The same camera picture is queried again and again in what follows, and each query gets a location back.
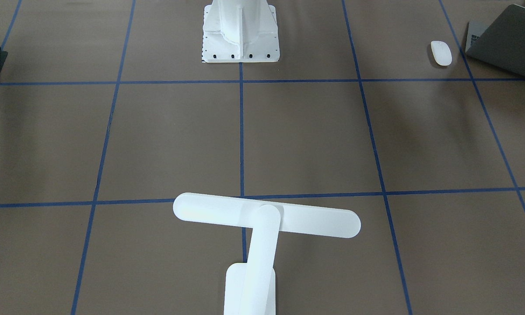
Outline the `white computer mouse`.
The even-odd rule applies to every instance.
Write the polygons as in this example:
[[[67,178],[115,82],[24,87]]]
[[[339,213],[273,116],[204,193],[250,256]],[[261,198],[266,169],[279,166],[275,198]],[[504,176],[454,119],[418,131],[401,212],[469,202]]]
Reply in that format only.
[[[443,41],[431,41],[430,49],[432,56],[436,64],[442,67],[450,66],[452,63],[452,52],[446,42]]]

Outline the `grey laptop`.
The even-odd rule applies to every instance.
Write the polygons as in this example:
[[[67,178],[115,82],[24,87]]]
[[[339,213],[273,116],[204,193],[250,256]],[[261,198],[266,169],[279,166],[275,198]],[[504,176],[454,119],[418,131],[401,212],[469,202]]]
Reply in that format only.
[[[508,5],[489,26],[470,21],[465,54],[525,77],[525,7]]]

